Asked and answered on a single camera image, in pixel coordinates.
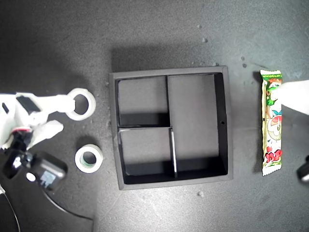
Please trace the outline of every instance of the green snack package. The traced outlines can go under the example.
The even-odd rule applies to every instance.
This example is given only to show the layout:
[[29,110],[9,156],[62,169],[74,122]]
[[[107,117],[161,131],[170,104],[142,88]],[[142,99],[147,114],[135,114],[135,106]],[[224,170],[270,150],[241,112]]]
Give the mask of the green snack package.
[[263,168],[268,175],[281,168],[281,101],[274,90],[282,83],[280,71],[260,71],[262,83]]

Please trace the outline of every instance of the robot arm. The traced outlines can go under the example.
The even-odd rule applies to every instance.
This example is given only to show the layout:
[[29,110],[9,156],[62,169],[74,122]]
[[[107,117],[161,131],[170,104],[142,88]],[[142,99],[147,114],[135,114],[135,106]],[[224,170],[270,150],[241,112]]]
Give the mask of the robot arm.
[[[77,114],[74,97],[84,95],[89,108]],[[37,97],[32,93],[0,94],[0,148],[8,157],[3,167],[7,178],[13,178],[24,167],[26,178],[53,191],[65,179],[68,167],[47,153],[31,154],[35,144],[54,137],[63,130],[58,121],[49,121],[54,112],[66,113],[73,120],[83,120],[95,110],[94,96],[86,89],[73,89],[68,95]]]

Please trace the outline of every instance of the white object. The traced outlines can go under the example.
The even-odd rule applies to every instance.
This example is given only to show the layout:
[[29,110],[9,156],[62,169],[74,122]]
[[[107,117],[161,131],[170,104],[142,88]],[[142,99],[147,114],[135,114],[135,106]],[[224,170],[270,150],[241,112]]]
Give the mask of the white object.
[[[91,152],[96,157],[96,162],[94,164],[89,164],[84,160],[85,152]],[[104,157],[101,149],[93,144],[87,144],[83,146],[75,154],[75,164],[78,169],[84,173],[96,172],[100,168],[103,159]]]
[[[84,115],[74,112],[74,98],[79,94],[85,96],[89,103]],[[21,104],[19,97],[24,98],[26,103]],[[68,95],[50,97],[37,97],[32,93],[0,94],[0,148],[10,147],[13,140],[11,134],[14,130],[33,132],[27,149],[45,139],[54,137],[63,130],[63,125],[58,121],[47,122],[51,113],[68,113],[73,120],[83,120],[91,116],[95,109],[94,96],[83,88],[73,89]]]
[[275,92],[283,105],[309,115],[309,80],[283,83]]
[[92,114],[96,110],[97,105],[95,97],[85,88],[75,88],[70,93],[68,93],[68,96],[72,99],[74,99],[78,95],[83,95],[87,99],[88,109],[83,115],[76,113],[74,110],[71,112],[66,112],[67,116],[75,121],[81,121],[92,116]]
[[36,180],[35,175],[32,174],[32,173],[27,173],[27,174],[26,174],[26,178],[27,178],[27,180],[30,181],[30,182],[34,182],[34,181]]
[[1,194],[5,194],[5,190],[4,190],[4,188],[2,188],[2,186],[0,185],[0,195]]

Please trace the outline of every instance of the tape roll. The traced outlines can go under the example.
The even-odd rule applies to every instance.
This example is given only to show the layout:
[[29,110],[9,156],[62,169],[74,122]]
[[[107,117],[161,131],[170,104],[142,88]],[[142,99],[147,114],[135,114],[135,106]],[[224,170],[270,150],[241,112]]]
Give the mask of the tape roll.
[[[90,152],[96,157],[96,162],[94,164],[87,163],[84,159],[84,153]],[[79,170],[81,170],[84,173],[94,173],[96,172],[102,162],[103,162],[103,153],[101,149],[93,144],[87,144],[80,148],[76,154],[75,154],[75,164]]]
[[90,93],[85,88],[75,88],[70,93],[68,93],[68,96],[71,97],[72,99],[74,99],[78,95],[83,95],[87,99],[87,101],[88,101],[87,111],[83,115],[80,115],[80,114],[76,113],[75,111],[68,112],[66,114],[72,120],[82,121],[82,120],[92,116],[92,114],[96,110],[97,104],[96,104],[95,97],[92,95],[92,93]]

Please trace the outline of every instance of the black box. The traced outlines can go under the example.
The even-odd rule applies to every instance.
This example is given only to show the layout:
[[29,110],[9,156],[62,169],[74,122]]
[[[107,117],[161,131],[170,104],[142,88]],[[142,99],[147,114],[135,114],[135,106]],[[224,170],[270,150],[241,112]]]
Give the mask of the black box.
[[110,74],[119,188],[233,178],[227,67]]

